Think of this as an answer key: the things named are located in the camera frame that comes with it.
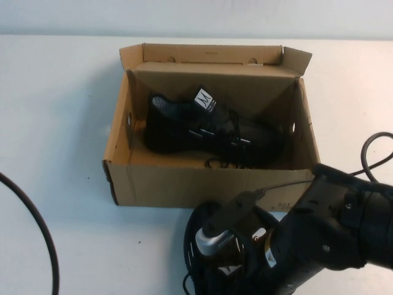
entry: hole in box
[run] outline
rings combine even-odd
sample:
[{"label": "hole in box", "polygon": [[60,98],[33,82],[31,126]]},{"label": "hole in box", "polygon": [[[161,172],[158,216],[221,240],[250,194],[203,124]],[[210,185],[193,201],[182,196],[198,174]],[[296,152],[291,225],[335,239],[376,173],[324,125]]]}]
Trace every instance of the hole in box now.
[{"label": "hole in box", "polygon": [[248,63],[249,63],[249,65],[256,65],[257,63],[258,63],[258,61],[257,61],[257,59],[256,58],[251,58],[249,61],[248,61]]}]

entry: black cable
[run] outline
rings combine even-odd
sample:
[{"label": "black cable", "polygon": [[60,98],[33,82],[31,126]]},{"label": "black cable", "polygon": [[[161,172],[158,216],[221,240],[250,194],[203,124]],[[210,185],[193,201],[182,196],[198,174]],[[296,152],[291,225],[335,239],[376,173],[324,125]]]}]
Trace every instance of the black cable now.
[{"label": "black cable", "polygon": [[25,204],[27,209],[29,209],[31,215],[36,220],[47,244],[50,262],[52,264],[52,295],[58,295],[60,285],[59,264],[57,260],[55,245],[53,244],[52,237],[50,235],[47,225],[45,224],[44,219],[42,218],[41,214],[39,214],[37,208],[34,206],[29,197],[15,183],[13,183],[8,177],[6,177],[2,173],[0,173],[0,182],[2,182],[10,190],[12,190],[15,195],[18,196],[18,198]]},{"label": "black cable", "polygon": [[353,173],[351,173],[351,175],[357,176],[359,174],[365,173],[371,182],[375,182],[375,183],[378,182],[376,180],[376,178],[374,177],[373,173],[371,173],[371,169],[381,166],[381,165],[385,164],[386,162],[390,161],[391,159],[393,159],[393,152],[392,152],[385,159],[380,160],[379,162],[377,162],[371,166],[368,166],[367,149],[372,144],[372,142],[374,142],[374,140],[376,140],[377,138],[380,138],[380,137],[388,137],[393,140],[393,134],[389,133],[389,132],[378,132],[378,133],[375,133],[374,135],[372,135],[371,137],[369,137],[369,139],[366,140],[366,142],[364,142],[364,144],[362,146],[362,151],[360,152],[360,161],[362,162],[363,169],[353,172]]},{"label": "black cable", "polygon": [[185,277],[184,277],[184,279],[183,279],[183,290],[184,290],[184,292],[185,292],[186,295],[190,295],[190,293],[189,293],[189,291],[188,291],[188,289],[187,289],[187,287],[186,287],[186,285],[185,285],[185,282],[187,281],[187,279],[189,278],[190,275],[191,275],[191,274],[188,273],[187,275],[185,275]]}]

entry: shoe label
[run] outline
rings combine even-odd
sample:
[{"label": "shoe label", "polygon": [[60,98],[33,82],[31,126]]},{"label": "shoe label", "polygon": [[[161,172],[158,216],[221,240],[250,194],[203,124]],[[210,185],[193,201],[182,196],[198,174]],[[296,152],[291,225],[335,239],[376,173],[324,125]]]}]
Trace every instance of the shoe label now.
[{"label": "shoe label", "polygon": [[211,95],[204,91],[202,88],[199,90],[198,94],[196,95],[194,99],[202,108],[205,110],[211,112],[214,107],[216,106],[216,101],[213,100],[213,97]]}]

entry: metal part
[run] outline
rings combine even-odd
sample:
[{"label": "metal part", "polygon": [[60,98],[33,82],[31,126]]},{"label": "metal part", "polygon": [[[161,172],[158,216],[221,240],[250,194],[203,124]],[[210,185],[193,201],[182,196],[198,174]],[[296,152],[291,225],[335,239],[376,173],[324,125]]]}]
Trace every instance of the metal part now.
[{"label": "metal part", "polygon": [[203,233],[203,229],[201,228],[195,235],[195,241],[199,251],[203,255],[212,256],[232,240],[233,237],[234,235],[229,230],[225,230],[220,235],[209,238]]}]

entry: black sneaker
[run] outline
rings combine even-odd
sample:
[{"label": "black sneaker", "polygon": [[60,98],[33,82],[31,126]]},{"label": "black sneaker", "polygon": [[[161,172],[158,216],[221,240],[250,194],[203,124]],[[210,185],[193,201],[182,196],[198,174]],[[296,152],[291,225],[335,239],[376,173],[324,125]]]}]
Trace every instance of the black sneaker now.
[{"label": "black sneaker", "polygon": [[155,152],[202,150],[226,163],[261,167],[279,157],[285,137],[268,124],[239,117],[201,88],[188,102],[174,103],[163,95],[152,95],[145,142]]}]

